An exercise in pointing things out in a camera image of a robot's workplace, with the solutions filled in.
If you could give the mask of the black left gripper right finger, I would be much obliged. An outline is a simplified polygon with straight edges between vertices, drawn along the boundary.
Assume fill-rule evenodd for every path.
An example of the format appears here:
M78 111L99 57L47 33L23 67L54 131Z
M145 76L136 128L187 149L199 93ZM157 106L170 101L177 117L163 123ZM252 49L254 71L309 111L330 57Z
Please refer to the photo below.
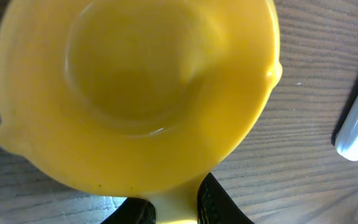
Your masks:
M204 178L198 189L197 209L199 224L254 224L212 173Z

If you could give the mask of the yellow measuring scoop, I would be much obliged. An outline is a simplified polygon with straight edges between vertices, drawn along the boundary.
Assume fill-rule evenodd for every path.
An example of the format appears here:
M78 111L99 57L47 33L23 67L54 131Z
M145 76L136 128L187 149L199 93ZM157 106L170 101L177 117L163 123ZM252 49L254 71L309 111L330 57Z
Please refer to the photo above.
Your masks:
M282 76L273 1L10 1L0 147L91 194L198 223L204 178Z

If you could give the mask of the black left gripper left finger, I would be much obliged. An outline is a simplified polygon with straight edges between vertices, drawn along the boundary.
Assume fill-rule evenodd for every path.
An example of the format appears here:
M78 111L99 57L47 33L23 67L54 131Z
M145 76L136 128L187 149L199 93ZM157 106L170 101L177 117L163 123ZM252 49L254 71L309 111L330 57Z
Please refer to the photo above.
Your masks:
M156 224L155 208L149 201L129 197L101 224Z

